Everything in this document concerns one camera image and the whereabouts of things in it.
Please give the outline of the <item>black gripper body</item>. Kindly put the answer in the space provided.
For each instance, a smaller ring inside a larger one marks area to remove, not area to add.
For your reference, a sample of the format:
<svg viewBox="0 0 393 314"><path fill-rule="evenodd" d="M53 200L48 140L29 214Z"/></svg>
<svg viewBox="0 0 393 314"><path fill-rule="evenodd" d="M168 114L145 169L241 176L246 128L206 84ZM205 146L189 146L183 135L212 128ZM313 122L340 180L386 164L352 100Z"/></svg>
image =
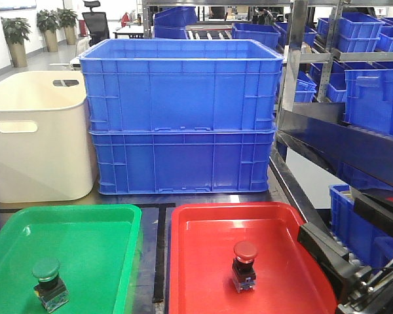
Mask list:
<svg viewBox="0 0 393 314"><path fill-rule="evenodd" d="M393 237L393 198L360 194L354 211ZM311 222L300 227L297 240L329 279L336 313L393 313L393 258L381 268L355 266L348 251Z"/></svg>

